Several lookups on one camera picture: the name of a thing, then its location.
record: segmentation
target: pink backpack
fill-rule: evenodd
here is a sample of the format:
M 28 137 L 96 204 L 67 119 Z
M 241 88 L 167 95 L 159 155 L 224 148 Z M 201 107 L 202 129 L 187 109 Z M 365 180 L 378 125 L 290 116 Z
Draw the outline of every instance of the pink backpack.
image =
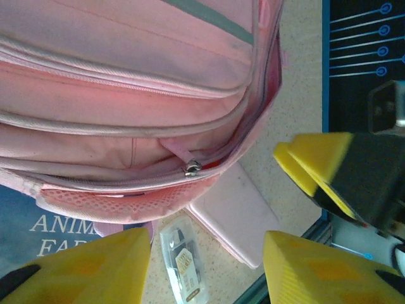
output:
M 280 87 L 282 0 L 0 0 L 0 182 L 129 224 L 202 195 Z

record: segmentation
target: blue circle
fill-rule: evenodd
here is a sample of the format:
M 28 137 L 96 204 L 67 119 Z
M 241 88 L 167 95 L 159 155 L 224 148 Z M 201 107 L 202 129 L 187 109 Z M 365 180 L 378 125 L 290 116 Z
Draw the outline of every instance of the blue circle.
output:
M 392 4 L 387 2 L 381 5 L 380 12 L 383 15 L 386 15 L 392 11 Z
M 375 73 L 377 74 L 377 76 L 379 77 L 383 77 L 386 76 L 388 70 L 385 66 L 380 66 L 379 68 L 376 69 Z
M 379 55 L 379 57 L 387 56 L 388 53 L 389 53 L 389 48 L 387 48 L 386 46 L 379 47 L 377 50 L 377 54 Z
M 378 33 L 380 34 L 380 36 L 386 36 L 390 33 L 391 28 L 389 25 L 382 25 L 379 29 L 378 29 Z
M 372 260 L 372 259 L 373 259 L 373 255 L 372 255 L 371 253 L 365 253 L 365 254 L 364 254 L 364 257 L 365 257 L 367 260 Z

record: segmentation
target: backpack zipper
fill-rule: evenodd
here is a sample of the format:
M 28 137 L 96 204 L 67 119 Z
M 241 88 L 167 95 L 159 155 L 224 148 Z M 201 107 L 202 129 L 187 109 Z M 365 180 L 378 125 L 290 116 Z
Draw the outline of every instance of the backpack zipper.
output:
M 0 60 L 76 80 L 136 89 L 168 96 L 201 99 L 225 98 L 245 87 L 214 89 L 173 79 L 93 63 L 29 46 L 0 34 Z

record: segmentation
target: pink mesh pocket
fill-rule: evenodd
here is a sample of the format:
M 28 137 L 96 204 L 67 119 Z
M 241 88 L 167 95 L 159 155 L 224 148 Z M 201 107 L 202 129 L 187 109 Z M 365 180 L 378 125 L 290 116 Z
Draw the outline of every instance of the pink mesh pocket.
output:
M 185 207 L 204 194 L 219 175 L 197 182 L 169 187 L 140 196 L 98 196 L 58 189 L 43 189 L 37 206 L 68 217 L 95 222 L 134 224 L 160 219 Z

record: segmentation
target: gray stripe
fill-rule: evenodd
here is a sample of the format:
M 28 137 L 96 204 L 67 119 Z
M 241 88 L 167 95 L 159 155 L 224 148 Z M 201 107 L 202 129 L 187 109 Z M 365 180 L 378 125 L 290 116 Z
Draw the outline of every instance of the gray stripe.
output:
M 164 2 L 175 6 L 176 8 L 188 13 L 200 20 L 208 22 L 236 38 L 253 45 L 254 38 L 252 33 L 249 33 L 239 24 L 229 20 L 224 15 L 209 8 L 196 0 L 163 0 Z

